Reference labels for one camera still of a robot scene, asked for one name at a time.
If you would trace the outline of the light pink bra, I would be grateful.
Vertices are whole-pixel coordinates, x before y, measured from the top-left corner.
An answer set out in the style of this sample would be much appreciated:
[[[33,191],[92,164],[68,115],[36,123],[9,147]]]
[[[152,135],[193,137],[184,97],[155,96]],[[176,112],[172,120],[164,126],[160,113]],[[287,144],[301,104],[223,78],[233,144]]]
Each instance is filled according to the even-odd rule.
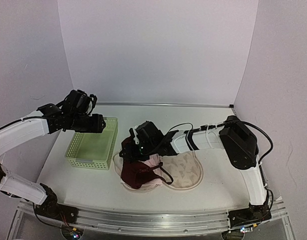
[[[170,181],[167,181],[164,177],[156,174],[154,170],[161,170],[165,173]],[[134,159],[123,159],[123,166],[120,175],[124,183],[130,186],[132,189],[138,190],[144,184],[159,179],[167,185],[171,185],[174,182],[173,177],[163,168],[163,163],[159,162],[153,167],[148,166],[143,161],[134,160]]]

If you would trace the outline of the dark red bra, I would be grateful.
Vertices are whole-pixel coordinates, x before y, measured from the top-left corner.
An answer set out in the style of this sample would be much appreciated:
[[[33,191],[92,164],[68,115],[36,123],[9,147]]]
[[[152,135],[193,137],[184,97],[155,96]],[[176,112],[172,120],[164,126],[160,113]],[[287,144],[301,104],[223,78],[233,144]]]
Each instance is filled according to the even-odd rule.
[[[163,162],[159,160],[159,155],[154,154],[150,157],[157,157],[158,163],[154,166],[149,166],[144,161],[140,161],[137,157],[128,156],[136,152],[135,141],[131,137],[127,137],[121,143],[121,151],[119,156],[123,159],[123,167],[121,171],[121,179],[132,189],[138,190],[142,185],[147,184],[153,180],[161,180],[167,185],[174,182],[173,177],[163,168]],[[156,174],[154,170],[161,170],[165,173],[169,181],[164,177]]]

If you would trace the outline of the green plastic basket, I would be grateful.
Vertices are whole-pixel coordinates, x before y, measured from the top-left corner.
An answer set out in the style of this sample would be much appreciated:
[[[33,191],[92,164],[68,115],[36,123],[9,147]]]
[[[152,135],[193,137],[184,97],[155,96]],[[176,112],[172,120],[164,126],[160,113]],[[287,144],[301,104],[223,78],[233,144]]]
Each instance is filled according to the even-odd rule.
[[[64,157],[76,168],[108,170],[111,165],[117,134],[118,119],[104,118],[106,127],[102,133],[76,132]]]

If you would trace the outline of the floral mesh laundry bag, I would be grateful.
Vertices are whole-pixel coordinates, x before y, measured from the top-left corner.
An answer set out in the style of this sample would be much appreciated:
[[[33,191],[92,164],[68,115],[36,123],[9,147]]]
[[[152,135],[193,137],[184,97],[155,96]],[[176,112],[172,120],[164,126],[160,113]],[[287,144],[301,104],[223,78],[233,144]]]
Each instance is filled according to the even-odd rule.
[[[112,158],[115,172],[120,177],[121,185],[131,192],[148,192],[162,186],[166,186],[176,191],[186,191],[194,189],[203,180],[203,167],[194,152],[185,152],[176,156],[159,156],[159,160],[163,162],[163,168],[173,177],[173,183],[168,185],[160,179],[155,179],[144,184],[140,189],[133,189],[121,179],[123,158],[118,154],[115,154]],[[150,167],[153,167],[158,162],[157,157],[149,157],[148,160],[144,161],[144,163]],[[161,170],[154,170],[154,172],[164,177],[167,181],[170,180]]]

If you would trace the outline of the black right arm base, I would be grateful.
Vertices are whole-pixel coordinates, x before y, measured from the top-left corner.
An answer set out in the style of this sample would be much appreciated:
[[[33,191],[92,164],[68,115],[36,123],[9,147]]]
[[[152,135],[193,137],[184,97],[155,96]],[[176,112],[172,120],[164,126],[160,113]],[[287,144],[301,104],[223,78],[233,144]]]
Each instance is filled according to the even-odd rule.
[[[247,208],[230,210],[228,212],[230,229],[259,224],[271,218],[271,208],[268,205],[268,201],[265,201],[262,205],[252,205],[250,203]]]

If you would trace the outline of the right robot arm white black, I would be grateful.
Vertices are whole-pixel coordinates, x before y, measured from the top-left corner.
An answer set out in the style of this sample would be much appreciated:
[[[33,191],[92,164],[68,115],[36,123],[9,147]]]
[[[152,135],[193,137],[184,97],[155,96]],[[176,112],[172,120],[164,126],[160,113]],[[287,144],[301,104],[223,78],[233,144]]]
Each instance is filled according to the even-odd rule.
[[[269,190],[261,163],[274,148],[269,135],[260,127],[230,115],[224,122],[180,130],[180,125],[166,133],[152,121],[129,129],[129,137],[121,144],[119,156],[132,162],[144,162],[153,155],[177,156],[186,152],[223,149],[230,164],[241,173],[251,205],[245,217],[257,221],[265,213]]]

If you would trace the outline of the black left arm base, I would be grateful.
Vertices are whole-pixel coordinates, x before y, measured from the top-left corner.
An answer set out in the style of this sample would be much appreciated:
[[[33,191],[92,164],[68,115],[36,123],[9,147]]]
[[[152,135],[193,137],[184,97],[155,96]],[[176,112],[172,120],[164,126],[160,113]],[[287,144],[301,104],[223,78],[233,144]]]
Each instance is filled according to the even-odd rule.
[[[58,203],[57,195],[47,185],[40,183],[45,190],[46,199],[42,204],[33,207],[34,213],[53,220],[74,224],[78,217],[78,208]]]

